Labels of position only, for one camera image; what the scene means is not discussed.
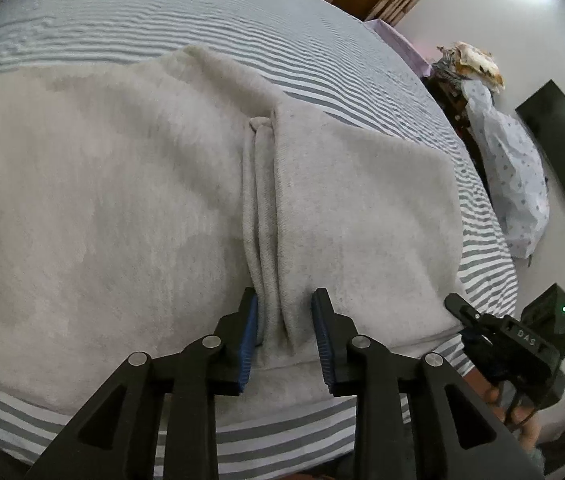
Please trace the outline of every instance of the striped bedsheet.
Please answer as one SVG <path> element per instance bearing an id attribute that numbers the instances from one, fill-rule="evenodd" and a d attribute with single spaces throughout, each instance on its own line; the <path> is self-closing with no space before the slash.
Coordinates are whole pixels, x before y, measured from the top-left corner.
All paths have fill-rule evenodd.
<path id="1" fill-rule="evenodd" d="M 513 312 L 514 266 L 464 146 L 400 57 L 356 19 L 322 0 L 0 0 L 0 72 L 137 62 L 191 43 L 233 56 L 344 122 L 450 155 L 463 214 L 460 278 L 480 311 Z M 437 351 L 461 373 L 471 368 L 458 336 Z M 406 401 L 403 409 L 406 418 Z M 354 399 L 333 399 L 218 428 L 220 477 L 277 478 L 349 452 L 354 419 Z M 68 420 L 0 391 L 0 448 L 16 458 L 33 462 Z"/>

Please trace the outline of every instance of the towel fold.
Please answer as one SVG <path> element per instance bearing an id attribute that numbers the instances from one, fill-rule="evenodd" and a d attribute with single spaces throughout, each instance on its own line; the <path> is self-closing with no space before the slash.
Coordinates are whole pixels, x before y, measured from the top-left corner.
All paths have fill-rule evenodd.
<path id="1" fill-rule="evenodd" d="M 456 330 L 458 200 L 446 155 L 203 48 L 0 75 L 0 388 L 74 412 L 128 354 L 181 350 L 253 283 L 261 345 L 218 423 L 324 399 L 315 288 L 407 354 Z"/>

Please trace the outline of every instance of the bed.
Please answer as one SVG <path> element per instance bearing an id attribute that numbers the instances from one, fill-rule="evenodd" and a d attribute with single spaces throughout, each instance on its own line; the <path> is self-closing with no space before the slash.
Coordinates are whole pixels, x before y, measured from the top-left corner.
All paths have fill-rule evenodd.
<path id="1" fill-rule="evenodd" d="M 463 215 L 467 297 L 481 312 L 514 311 L 514 266 L 464 146 L 399 55 L 355 18 L 322 0 L 0 0 L 0 72 L 137 62 L 192 43 L 229 54 L 341 121 L 447 153 Z M 461 374 L 472 367 L 459 336 L 437 351 Z M 0 449 L 34 462 L 69 418 L 0 391 Z M 334 399 L 219 427 L 220 477 L 277 478 L 342 455 L 354 447 L 354 420 L 355 399 Z"/>

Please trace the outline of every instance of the silver screw head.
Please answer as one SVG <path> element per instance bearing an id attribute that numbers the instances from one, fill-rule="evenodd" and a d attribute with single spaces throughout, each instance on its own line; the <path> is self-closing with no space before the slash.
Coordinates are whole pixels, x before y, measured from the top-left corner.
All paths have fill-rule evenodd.
<path id="1" fill-rule="evenodd" d="M 367 348 L 371 344 L 368 337 L 357 335 L 352 338 L 352 345 L 356 348 Z"/>
<path id="2" fill-rule="evenodd" d="M 208 335 L 202 340 L 202 346 L 205 348 L 216 348 L 217 346 L 220 346 L 220 343 L 222 343 L 222 339 L 220 339 L 217 335 Z"/>
<path id="3" fill-rule="evenodd" d="M 441 366 L 443 364 L 443 358 L 435 353 L 427 354 L 425 356 L 425 363 L 430 366 Z"/>
<path id="4" fill-rule="evenodd" d="M 141 366 L 147 362 L 147 354 L 145 352 L 134 352 L 127 357 L 127 362 L 131 366 Z"/>

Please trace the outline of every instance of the blue gripper pad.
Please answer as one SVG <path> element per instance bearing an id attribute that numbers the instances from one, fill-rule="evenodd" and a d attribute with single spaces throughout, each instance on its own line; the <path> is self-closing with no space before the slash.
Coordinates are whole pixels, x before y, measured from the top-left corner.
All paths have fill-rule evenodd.
<path id="1" fill-rule="evenodd" d="M 329 392 L 331 392 L 336 380 L 334 351 L 329 341 L 329 333 L 327 332 L 323 308 L 317 291 L 311 295 L 311 318 L 314 322 L 316 343 L 319 347 L 320 367 L 322 368 L 323 379 L 329 388 Z"/>
<path id="2" fill-rule="evenodd" d="M 249 303 L 249 310 L 245 323 L 245 332 L 243 332 L 238 348 L 238 366 L 240 374 L 238 375 L 238 387 L 242 393 L 245 385 L 249 380 L 249 372 L 251 371 L 251 360 L 256 347 L 256 335 L 258 333 L 258 297 L 254 294 Z"/>

